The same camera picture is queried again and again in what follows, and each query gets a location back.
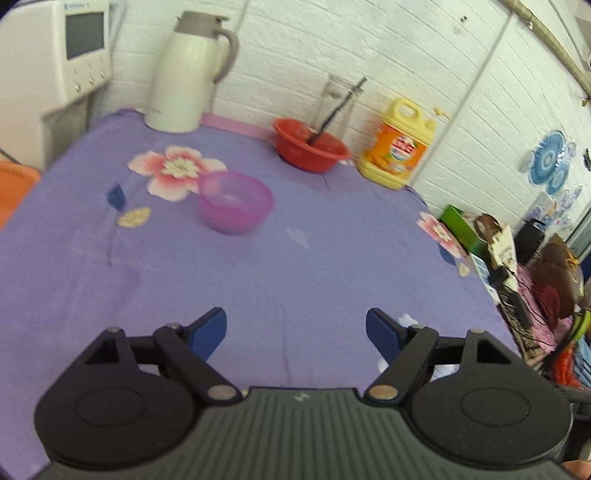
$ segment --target screen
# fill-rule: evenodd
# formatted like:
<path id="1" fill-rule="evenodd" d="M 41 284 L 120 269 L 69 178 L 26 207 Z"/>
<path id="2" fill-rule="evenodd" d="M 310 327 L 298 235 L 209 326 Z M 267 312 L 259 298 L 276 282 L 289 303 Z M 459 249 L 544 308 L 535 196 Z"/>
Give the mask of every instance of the screen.
<path id="1" fill-rule="evenodd" d="M 104 14 L 80 14 L 66 17 L 68 60 L 105 48 Z"/>

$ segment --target blue decorative sticker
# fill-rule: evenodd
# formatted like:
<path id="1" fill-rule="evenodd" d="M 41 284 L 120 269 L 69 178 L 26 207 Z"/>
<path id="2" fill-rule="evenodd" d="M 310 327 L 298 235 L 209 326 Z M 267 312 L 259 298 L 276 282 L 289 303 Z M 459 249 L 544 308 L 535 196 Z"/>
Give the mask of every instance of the blue decorative sticker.
<path id="1" fill-rule="evenodd" d="M 558 130 L 549 132 L 535 151 L 530 168 L 530 182 L 541 185 L 549 181 L 558 163 L 564 157 L 564 134 Z"/>
<path id="2" fill-rule="evenodd" d="M 567 161 L 562 161 L 558 164 L 552 178 L 546 186 L 546 193 L 548 195 L 556 195 L 560 191 L 566 183 L 567 178 L 569 178 L 569 169 L 570 163 Z"/>

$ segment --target table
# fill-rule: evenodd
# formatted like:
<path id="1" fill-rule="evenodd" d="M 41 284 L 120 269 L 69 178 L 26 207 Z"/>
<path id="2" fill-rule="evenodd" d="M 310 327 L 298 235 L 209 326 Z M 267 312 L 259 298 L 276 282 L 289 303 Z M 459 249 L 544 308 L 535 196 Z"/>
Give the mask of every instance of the table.
<path id="1" fill-rule="evenodd" d="M 257 231 L 229 236 L 199 218 L 198 197 L 166 202 L 127 168 L 169 145 L 263 181 L 275 210 Z M 106 193 L 149 206 L 142 227 L 118 230 Z M 0 235 L 0 465 L 25 480 L 47 461 L 33 429 L 35 402 L 105 327 L 149 335 L 214 306 L 228 335 L 210 363 L 239 388 L 357 387 L 378 375 L 365 335 L 371 307 L 410 314 L 442 335 L 483 327 L 515 349 L 477 276 L 460 278 L 416 224 L 426 206 L 338 165 L 315 175 L 263 141 L 202 127 L 155 132 L 121 111 L 95 126 L 43 177 Z"/>

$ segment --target brown bag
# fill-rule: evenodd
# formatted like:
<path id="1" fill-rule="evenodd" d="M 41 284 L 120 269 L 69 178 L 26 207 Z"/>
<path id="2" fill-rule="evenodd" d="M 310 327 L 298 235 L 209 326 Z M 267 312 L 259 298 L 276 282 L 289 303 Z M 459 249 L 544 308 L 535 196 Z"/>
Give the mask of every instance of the brown bag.
<path id="1" fill-rule="evenodd" d="M 558 291 L 560 318 L 572 315 L 583 294 L 583 273 L 578 260 L 558 235 L 542 249 L 531 279 L 535 285 L 550 285 Z"/>

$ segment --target thermos lid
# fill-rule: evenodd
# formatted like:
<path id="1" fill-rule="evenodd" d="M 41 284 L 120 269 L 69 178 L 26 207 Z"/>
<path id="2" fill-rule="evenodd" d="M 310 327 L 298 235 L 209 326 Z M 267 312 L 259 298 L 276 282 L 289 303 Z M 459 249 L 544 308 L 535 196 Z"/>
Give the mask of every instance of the thermos lid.
<path id="1" fill-rule="evenodd" d="M 199 37 L 217 38 L 223 21 L 229 20 L 223 15 L 212 15 L 203 12 L 183 12 L 178 19 L 174 31 Z"/>

